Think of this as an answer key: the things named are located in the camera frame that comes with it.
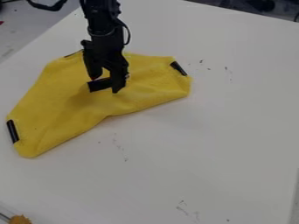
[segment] yellow cloth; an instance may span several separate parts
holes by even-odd
[[[90,93],[82,52],[49,63],[8,114],[20,156],[34,158],[90,130],[107,116],[119,116],[185,97],[191,78],[173,69],[172,57],[126,53],[130,79],[118,94],[111,88]]]

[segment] dark floor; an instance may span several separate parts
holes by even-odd
[[[299,0],[187,0],[227,9],[245,11],[272,18],[294,21],[299,12]]]

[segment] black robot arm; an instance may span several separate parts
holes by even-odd
[[[67,0],[59,0],[53,6],[34,3],[35,8],[47,11],[59,11]],[[91,41],[83,40],[83,58],[92,81],[88,82],[91,92],[112,88],[117,93],[126,86],[129,63],[122,55],[122,50],[130,41],[129,28],[118,18],[120,4],[116,0],[80,0],[80,5],[88,21],[88,33]],[[128,39],[124,41],[123,30],[127,29]],[[99,79],[103,68],[110,72],[110,77]]]

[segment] white table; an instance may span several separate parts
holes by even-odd
[[[19,157],[4,118],[48,61],[80,49],[75,11],[0,66],[0,200],[38,224],[288,223],[299,25],[177,0],[126,0],[122,11],[127,50],[176,56],[194,78],[190,97]]]

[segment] orange object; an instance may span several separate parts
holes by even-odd
[[[31,221],[23,215],[16,215],[10,219],[10,224],[31,224]]]

